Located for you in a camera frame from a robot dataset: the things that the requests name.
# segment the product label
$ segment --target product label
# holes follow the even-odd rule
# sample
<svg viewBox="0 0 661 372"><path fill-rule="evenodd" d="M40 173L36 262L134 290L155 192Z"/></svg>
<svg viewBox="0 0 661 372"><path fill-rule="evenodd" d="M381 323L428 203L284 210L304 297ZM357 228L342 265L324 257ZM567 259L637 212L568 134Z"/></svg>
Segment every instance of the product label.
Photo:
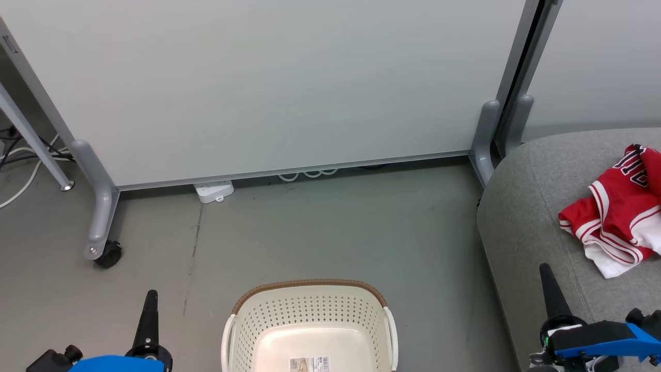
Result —
<svg viewBox="0 0 661 372"><path fill-rule="evenodd" d="M290 372L331 372L329 357L290 359Z"/></svg>

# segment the basket bottom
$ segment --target basket bottom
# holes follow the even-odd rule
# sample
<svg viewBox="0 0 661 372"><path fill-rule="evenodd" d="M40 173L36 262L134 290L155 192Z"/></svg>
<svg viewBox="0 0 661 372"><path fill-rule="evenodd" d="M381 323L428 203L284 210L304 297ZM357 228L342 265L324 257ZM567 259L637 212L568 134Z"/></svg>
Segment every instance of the basket bottom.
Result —
<svg viewBox="0 0 661 372"><path fill-rule="evenodd" d="M257 339L253 371L374 372L381 370L384 362L377 359L376 349L371 335L351 323L275 327ZM314 363L301 363L301 358L317 359Z"/></svg>

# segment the perforated basket wall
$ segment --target perforated basket wall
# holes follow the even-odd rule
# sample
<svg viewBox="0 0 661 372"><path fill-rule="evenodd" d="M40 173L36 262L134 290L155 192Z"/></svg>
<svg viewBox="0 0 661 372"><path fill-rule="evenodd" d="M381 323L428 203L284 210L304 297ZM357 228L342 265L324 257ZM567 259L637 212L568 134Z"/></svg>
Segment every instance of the perforated basket wall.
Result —
<svg viewBox="0 0 661 372"><path fill-rule="evenodd" d="M376 371L390 372L390 345L383 306L371 292L346 285L289 287L249 297L235 321L232 372L252 370L255 343L265 331L306 323L359 326L372 340Z"/></svg>

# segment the white power strip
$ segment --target white power strip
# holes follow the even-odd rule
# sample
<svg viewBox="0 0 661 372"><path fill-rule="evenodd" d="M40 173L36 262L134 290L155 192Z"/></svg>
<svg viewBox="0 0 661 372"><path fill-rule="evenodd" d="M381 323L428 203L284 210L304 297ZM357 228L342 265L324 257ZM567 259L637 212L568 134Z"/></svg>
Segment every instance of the white power strip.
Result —
<svg viewBox="0 0 661 372"><path fill-rule="evenodd" d="M193 186L195 186L195 190L198 192L200 201L204 204L212 201L220 203L225 200L226 196L234 192L232 181L196 183Z"/></svg>

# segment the barcode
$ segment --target barcode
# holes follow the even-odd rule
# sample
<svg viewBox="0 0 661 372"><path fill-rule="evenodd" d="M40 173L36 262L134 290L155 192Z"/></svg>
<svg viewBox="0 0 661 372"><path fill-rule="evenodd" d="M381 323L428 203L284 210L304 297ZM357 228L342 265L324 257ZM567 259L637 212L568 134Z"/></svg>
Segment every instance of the barcode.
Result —
<svg viewBox="0 0 661 372"><path fill-rule="evenodd" d="M331 372L331 361L329 357L321 358L321 372Z"/></svg>

